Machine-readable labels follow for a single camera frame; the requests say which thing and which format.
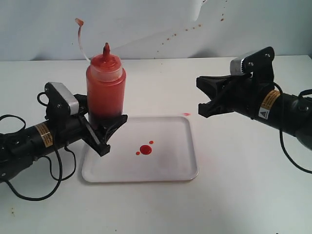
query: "wire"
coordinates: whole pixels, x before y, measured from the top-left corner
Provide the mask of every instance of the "wire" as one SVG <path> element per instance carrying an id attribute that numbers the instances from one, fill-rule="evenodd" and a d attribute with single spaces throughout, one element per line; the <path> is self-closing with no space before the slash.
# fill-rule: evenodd
<path id="1" fill-rule="evenodd" d="M 273 82 L 274 86 L 279 90 L 280 92 L 280 96 L 281 96 L 281 101 L 282 101 L 282 113 L 281 113 L 281 125 L 280 125 L 280 128 L 279 128 L 279 141 L 281 143 L 281 147 L 282 147 L 282 150 L 284 152 L 284 154 L 286 155 L 286 157 L 288 158 L 288 160 L 296 167 L 298 168 L 299 170 L 303 171 L 303 172 L 306 172 L 306 173 L 309 173 L 309 174 L 312 174 L 312 171 L 310 170 L 307 170 L 301 166 L 299 166 L 292 158 L 291 156 L 289 155 L 289 153 L 287 152 L 286 148 L 285 148 L 285 145 L 284 145 L 284 139 L 283 139 L 283 126 L 284 126 L 284 97 L 283 97 L 283 90 L 281 89 L 281 87 L 276 84 L 275 82 Z"/>
<path id="2" fill-rule="evenodd" d="M 58 149 L 56 148 L 56 146 L 54 144 L 54 139 L 55 139 L 55 135 L 53 136 L 52 140 L 53 140 L 53 148 L 54 148 L 54 151 L 55 151 L 57 158 L 58 158 L 58 167 L 59 167 L 58 182 L 55 185 L 54 189 L 49 194 L 47 194 L 46 196 L 42 196 L 42 197 L 23 196 L 13 187 L 13 185 L 7 179 L 0 178 L 0 181 L 5 182 L 17 197 L 19 197 L 23 200 L 27 200 L 27 201 L 42 201 L 42 200 L 45 200 L 45 199 L 48 199 L 49 197 L 51 197 L 56 192 L 56 190 L 59 188 L 59 185 L 62 182 L 63 166 L 62 166 L 62 160 L 60 159 L 60 156 L 59 156 Z"/>
<path id="3" fill-rule="evenodd" d="M 45 104 L 44 102 L 42 102 L 42 101 L 40 100 L 40 97 L 41 97 L 42 95 L 44 95 L 44 94 L 45 94 L 45 92 L 39 93 L 39 94 L 37 95 L 37 101 L 38 101 L 42 106 L 48 106 L 48 104 Z"/>
<path id="4" fill-rule="evenodd" d="M 67 180 L 67 179 L 69 179 L 70 177 L 72 177 L 73 174 L 74 174 L 75 171 L 76 171 L 76 166 L 77 166 L 75 153 L 74 153 L 73 151 L 71 151 L 70 149 L 68 149 L 67 146 L 65 146 L 64 149 L 65 149 L 67 152 L 70 152 L 70 153 L 73 155 L 73 158 L 74 158 L 74 170 L 73 170 L 67 177 L 62 178 L 62 179 L 61 179 L 62 181 Z M 57 178 L 54 177 L 54 175 L 53 175 L 53 173 L 52 173 L 52 161 L 51 161 L 50 157 L 48 157 L 48 156 L 43 156 L 43 157 L 46 158 L 46 159 L 49 161 L 51 177 L 52 177 L 54 180 L 58 180 Z"/>

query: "plastic tray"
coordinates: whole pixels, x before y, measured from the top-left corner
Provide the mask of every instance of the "plastic tray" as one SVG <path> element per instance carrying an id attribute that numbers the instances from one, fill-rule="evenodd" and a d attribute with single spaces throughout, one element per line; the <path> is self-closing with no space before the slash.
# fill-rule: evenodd
<path id="1" fill-rule="evenodd" d="M 190 123 L 185 117 L 130 117 L 109 143 L 111 151 L 103 157 L 88 149 L 82 166 L 86 181 L 185 181 L 198 175 Z M 142 154 L 142 145 L 150 146 L 152 152 Z"/>

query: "white table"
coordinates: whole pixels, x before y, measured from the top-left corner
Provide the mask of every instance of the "white table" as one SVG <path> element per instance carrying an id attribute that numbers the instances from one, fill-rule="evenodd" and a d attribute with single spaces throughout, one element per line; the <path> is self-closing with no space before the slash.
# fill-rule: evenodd
<path id="1" fill-rule="evenodd" d="M 86 148 L 79 141 L 70 146 L 80 162 L 78 171 L 50 199 L 24 201 L 5 184 L 0 185 L 0 233 L 312 233 L 312 175 L 299 171 L 286 159 L 278 131 L 235 113 L 209 119 L 197 114 L 198 103 L 208 99 L 196 88 L 196 77 L 227 75 L 231 59 L 124 61 L 128 75 L 125 114 L 191 113 L 200 166 L 195 180 L 86 183 L 81 177 Z M 273 66 L 275 81 L 284 92 L 297 95 L 312 87 L 308 56 L 276 57 Z M 37 103 L 37 93 L 43 91 L 46 82 L 57 81 L 74 94 L 85 94 L 86 67 L 86 61 L 0 62 L 0 113 L 21 116 L 28 126 L 42 122 L 45 108 Z M 1 121 L 1 132 L 15 130 L 20 126 L 15 123 Z M 285 144 L 300 165 L 312 168 L 311 151 L 291 136 L 285 136 Z M 61 156 L 67 175 L 72 170 L 72 158 L 63 150 Z M 55 185 L 45 159 L 21 172 L 12 183 L 28 196 L 45 195 Z"/>

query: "ketchup bottle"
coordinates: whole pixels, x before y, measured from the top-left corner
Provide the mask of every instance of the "ketchup bottle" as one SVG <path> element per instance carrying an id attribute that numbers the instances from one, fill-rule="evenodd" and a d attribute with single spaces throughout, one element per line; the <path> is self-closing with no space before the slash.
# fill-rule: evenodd
<path id="1" fill-rule="evenodd" d="M 110 54 L 108 43 L 91 59 L 86 78 L 89 121 L 96 129 L 100 120 L 120 116 L 123 108 L 126 72 L 120 58 Z"/>

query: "white backdrop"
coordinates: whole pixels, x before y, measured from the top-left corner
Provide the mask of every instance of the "white backdrop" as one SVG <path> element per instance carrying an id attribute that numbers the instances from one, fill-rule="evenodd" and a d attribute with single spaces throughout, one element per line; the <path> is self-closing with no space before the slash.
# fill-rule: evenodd
<path id="1" fill-rule="evenodd" d="M 123 59 L 312 53 L 311 0 L 0 0 L 0 60 L 83 59 L 107 41 Z"/>

